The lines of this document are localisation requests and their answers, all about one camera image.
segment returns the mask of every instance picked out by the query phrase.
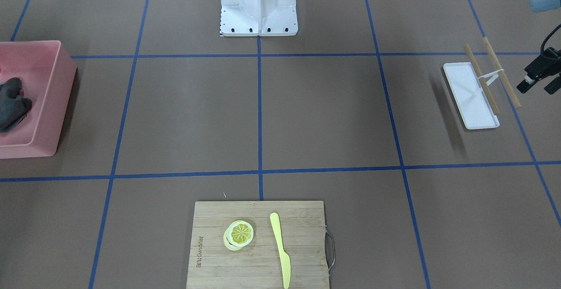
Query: cutting board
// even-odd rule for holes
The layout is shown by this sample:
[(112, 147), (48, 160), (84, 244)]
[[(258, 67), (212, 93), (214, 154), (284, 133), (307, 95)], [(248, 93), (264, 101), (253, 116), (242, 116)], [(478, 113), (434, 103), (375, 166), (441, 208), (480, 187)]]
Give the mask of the cutting board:
[[(198, 201), (195, 203), (188, 289), (283, 289), (281, 261), (269, 221), (276, 212), (290, 256), (290, 288), (329, 289), (323, 201)], [(224, 246), (230, 223), (254, 228), (239, 251)]]

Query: knife blade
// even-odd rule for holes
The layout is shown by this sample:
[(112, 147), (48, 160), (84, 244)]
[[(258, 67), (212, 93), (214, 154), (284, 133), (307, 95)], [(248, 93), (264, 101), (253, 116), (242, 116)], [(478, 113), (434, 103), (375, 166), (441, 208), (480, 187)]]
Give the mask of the knife blade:
[(275, 234), (275, 241), (277, 241), (277, 248), (279, 250), (280, 257), (280, 268), (282, 269), (282, 282), (284, 289), (288, 289), (290, 286), (290, 257), (284, 251), (284, 246), (282, 245), (282, 231), (281, 231), (281, 220), (279, 214), (276, 212), (269, 215), (271, 220), (271, 226), (273, 227), (273, 233)]

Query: lime slice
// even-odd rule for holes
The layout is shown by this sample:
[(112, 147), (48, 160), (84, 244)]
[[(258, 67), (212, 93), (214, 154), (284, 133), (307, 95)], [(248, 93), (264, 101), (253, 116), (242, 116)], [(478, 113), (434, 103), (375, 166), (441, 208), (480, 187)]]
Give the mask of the lime slice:
[(242, 246), (235, 246), (235, 245), (230, 244), (230, 242), (226, 238), (226, 234), (228, 234), (228, 229), (226, 231), (224, 231), (224, 238), (223, 238), (224, 246), (227, 249), (229, 249), (230, 251), (239, 251), (243, 248)]
[(244, 247), (253, 239), (253, 227), (245, 221), (234, 221), (226, 231), (226, 238), (234, 246)]

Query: lemon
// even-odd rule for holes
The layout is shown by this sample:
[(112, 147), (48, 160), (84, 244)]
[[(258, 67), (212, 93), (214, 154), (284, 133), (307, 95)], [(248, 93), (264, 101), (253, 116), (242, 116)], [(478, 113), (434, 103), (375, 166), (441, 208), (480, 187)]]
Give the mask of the lemon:
[(238, 251), (253, 239), (253, 227), (242, 220), (234, 221), (224, 232), (224, 245), (227, 249)]

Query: gray cloth in bin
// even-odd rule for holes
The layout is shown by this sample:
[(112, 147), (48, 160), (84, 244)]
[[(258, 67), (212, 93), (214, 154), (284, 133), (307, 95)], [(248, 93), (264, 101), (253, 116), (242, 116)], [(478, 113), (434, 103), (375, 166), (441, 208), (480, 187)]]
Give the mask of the gray cloth in bin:
[(20, 95), (21, 80), (12, 77), (0, 85), (0, 132), (14, 129), (32, 107), (32, 100)]

